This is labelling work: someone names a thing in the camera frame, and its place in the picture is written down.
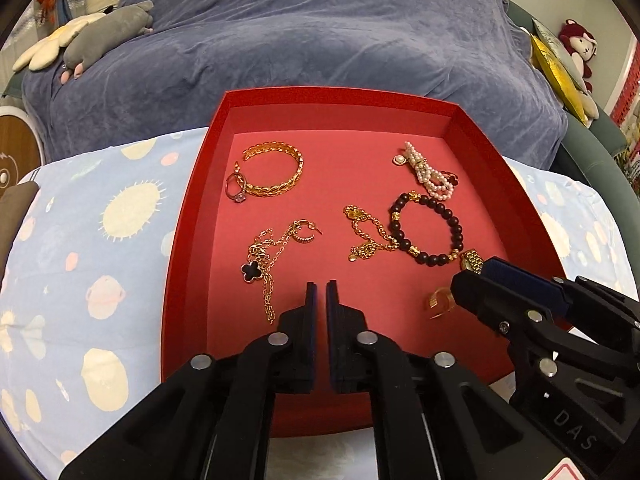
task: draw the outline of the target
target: gray plush toy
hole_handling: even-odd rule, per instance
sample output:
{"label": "gray plush toy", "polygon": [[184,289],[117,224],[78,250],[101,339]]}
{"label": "gray plush toy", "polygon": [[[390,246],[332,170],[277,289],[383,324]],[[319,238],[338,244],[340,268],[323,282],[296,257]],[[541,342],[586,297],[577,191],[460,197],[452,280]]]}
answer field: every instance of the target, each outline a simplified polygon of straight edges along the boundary
{"label": "gray plush toy", "polygon": [[148,12],[153,2],[147,0],[116,9],[104,18],[90,23],[73,38],[62,59],[65,71],[60,76],[62,84],[73,74],[79,78],[82,72],[98,61],[108,51],[142,34],[152,32],[153,17]]}

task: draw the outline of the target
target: label sticker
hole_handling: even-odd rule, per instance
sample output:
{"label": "label sticker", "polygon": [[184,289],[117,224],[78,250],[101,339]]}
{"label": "label sticker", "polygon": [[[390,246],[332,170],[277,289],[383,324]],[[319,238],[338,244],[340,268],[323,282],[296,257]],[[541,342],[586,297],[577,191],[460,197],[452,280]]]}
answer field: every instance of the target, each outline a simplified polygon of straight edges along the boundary
{"label": "label sticker", "polygon": [[585,480],[570,458],[563,458],[543,480]]}

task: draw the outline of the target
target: wall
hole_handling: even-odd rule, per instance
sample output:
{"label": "wall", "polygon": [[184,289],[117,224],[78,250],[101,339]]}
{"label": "wall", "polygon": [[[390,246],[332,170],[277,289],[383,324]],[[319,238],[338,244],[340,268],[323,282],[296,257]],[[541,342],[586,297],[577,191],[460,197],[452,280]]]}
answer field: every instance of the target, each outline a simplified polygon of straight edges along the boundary
{"label": "wall", "polygon": [[632,33],[611,0],[513,0],[558,33],[570,18],[583,25],[598,41],[598,55],[589,63],[593,70],[593,98],[607,105],[627,65]]}

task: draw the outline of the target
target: gold pillow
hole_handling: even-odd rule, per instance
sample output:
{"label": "gold pillow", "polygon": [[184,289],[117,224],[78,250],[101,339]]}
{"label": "gold pillow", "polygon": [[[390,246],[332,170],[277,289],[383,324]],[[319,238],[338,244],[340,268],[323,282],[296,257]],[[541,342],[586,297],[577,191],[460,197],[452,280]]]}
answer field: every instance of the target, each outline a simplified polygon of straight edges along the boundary
{"label": "gold pillow", "polygon": [[545,75],[546,80],[549,81],[551,88],[562,99],[569,113],[586,126],[588,119],[584,114],[580,94],[578,94],[571,76],[569,76],[562,63],[551,52],[549,47],[534,35],[531,36],[531,46],[533,47],[536,61],[539,63],[542,73]]}

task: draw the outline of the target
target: jewelry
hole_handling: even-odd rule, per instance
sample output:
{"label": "jewelry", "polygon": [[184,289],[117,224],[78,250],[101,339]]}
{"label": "jewelry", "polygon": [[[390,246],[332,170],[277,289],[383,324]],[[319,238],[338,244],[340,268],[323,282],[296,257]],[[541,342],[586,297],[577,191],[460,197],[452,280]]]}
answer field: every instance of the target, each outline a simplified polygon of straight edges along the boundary
{"label": "jewelry", "polygon": [[[428,208],[433,209],[447,221],[447,225],[449,225],[449,229],[451,230],[452,241],[452,251],[449,254],[438,254],[437,256],[436,254],[432,254],[429,256],[427,253],[414,246],[411,243],[411,240],[404,237],[404,232],[400,230],[400,212],[407,202],[417,202],[418,204],[425,205]],[[399,249],[409,253],[419,264],[427,264],[430,267],[446,265],[455,260],[458,257],[458,253],[464,248],[464,244],[462,243],[462,240],[464,239],[462,235],[462,226],[460,225],[458,217],[453,216],[453,211],[451,209],[446,209],[443,203],[438,203],[434,198],[429,198],[426,195],[420,195],[415,191],[402,193],[402,195],[398,197],[396,202],[389,209],[389,213],[391,216],[391,222],[389,222],[388,227],[391,231],[391,236],[398,241]]]}
{"label": "jewelry", "polygon": [[396,166],[409,163],[414,168],[418,182],[424,186],[432,198],[440,201],[451,198],[454,186],[458,185],[458,176],[449,171],[434,170],[410,142],[405,142],[404,148],[404,155],[396,155],[393,163]]}
{"label": "jewelry", "polygon": [[[264,311],[267,315],[267,321],[272,324],[276,319],[275,312],[271,306],[271,295],[273,294],[273,276],[271,275],[271,267],[276,263],[278,257],[282,254],[284,247],[290,238],[293,238],[299,244],[308,244],[316,237],[312,234],[308,237],[301,237],[298,235],[298,231],[304,226],[307,226],[312,231],[317,231],[322,234],[322,231],[316,227],[316,224],[309,220],[295,220],[293,221],[287,230],[279,240],[273,239],[273,229],[266,229],[262,231],[257,237],[254,238],[254,243],[249,246],[248,254],[246,256],[247,264],[240,267],[244,280],[247,283],[251,283],[253,280],[264,280],[262,283],[262,290],[264,292]],[[273,258],[267,252],[269,247],[280,247],[278,251],[273,255]]]}
{"label": "jewelry", "polygon": [[436,319],[437,317],[446,314],[456,306],[456,300],[453,299],[453,294],[450,288],[445,286],[437,288],[436,291],[429,297],[429,309],[434,314],[430,319]]}
{"label": "jewelry", "polygon": [[[366,260],[372,257],[377,250],[393,251],[398,248],[399,246],[398,241],[395,240],[395,238],[392,238],[386,232],[385,227],[382,225],[382,222],[380,222],[380,220],[378,220],[377,218],[371,216],[369,213],[364,211],[364,209],[361,209],[354,205],[348,205],[342,211],[344,212],[346,217],[351,220],[351,227],[353,228],[353,231],[360,238],[362,238],[363,240],[366,240],[366,242],[364,242],[363,244],[351,248],[351,254],[349,255],[350,262],[354,262],[358,258],[362,258],[363,260]],[[374,241],[374,239],[371,236],[369,236],[368,234],[366,234],[366,232],[360,229],[360,227],[358,226],[358,222],[366,222],[366,221],[370,221],[373,225],[375,225],[375,227],[378,229],[378,233],[380,234],[380,236],[382,236],[387,242],[389,242],[387,245],[380,244]]]}
{"label": "jewelry", "polygon": [[469,249],[460,254],[460,269],[462,270],[472,270],[476,274],[480,274],[482,272],[482,264],[484,264],[484,260],[475,249]]}
{"label": "jewelry", "polygon": [[[246,181],[244,175],[240,173],[240,164],[236,162],[234,165],[234,172],[226,178],[225,193],[231,200],[241,203],[244,202],[247,195],[261,197],[281,195],[283,193],[286,193],[289,189],[293,188],[298,183],[300,175],[302,175],[302,153],[300,153],[297,148],[291,146],[290,144],[285,144],[284,142],[276,142],[274,140],[256,144],[255,146],[252,146],[242,152],[242,160],[249,160],[252,156],[260,155],[261,153],[267,152],[282,152],[292,156],[298,163],[296,173],[294,173],[289,180],[283,182],[282,184],[278,184],[277,186],[254,186],[253,184],[249,184]],[[228,190],[229,182],[232,178],[235,178],[238,186],[240,186],[240,192],[236,193],[235,195],[231,195]]]}

